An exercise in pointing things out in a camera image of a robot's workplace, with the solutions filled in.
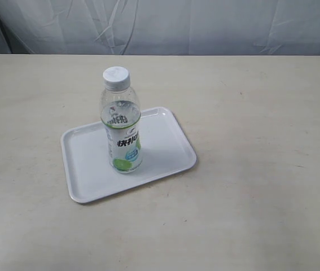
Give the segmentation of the clear plastic drink bottle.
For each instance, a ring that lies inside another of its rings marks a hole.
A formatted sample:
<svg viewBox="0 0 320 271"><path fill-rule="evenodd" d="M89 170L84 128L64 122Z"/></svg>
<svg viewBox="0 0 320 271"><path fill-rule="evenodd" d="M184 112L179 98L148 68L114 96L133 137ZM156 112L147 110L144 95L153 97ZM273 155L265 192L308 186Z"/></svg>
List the clear plastic drink bottle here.
<svg viewBox="0 0 320 271"><path fill-rule="evenodd" d="M130 173L142 163L139 136L140 102L124 67L103 72L100 118L108 138L109 163L120 173Z"/></svg>

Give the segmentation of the white rectangular tray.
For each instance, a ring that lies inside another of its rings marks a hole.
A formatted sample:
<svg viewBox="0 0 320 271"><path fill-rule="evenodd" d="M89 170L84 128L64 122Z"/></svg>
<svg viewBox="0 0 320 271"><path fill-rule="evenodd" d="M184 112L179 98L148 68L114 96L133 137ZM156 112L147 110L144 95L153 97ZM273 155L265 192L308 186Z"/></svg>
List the white rectangular tray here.
<svg viewBox="0 0 320 271"><path fill-rule="evenodd" d="M154 107L139 122L143 162L121 174L108 161L107 136L101 122L72 128L61 138L69 196L89 203L188 170L196 153L172 112Z"/></svg>

